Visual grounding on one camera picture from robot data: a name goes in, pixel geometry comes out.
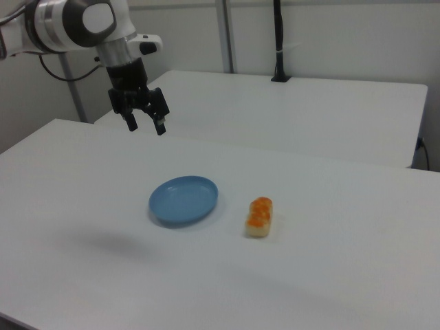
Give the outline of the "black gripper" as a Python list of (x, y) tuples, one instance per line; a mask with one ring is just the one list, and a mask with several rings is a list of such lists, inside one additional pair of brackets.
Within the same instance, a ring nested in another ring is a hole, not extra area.
[(133, 115), (132, 99), (153, 121), (156, 133), (166, 132), (166, 116), (170, 113), (162, 90), (148, 89), (147, 74), (141, 58), (119, 66), (106, 67), (112, 88), (108, 90), (113, 111), (126, 122), (130, 132), (138, 128)]

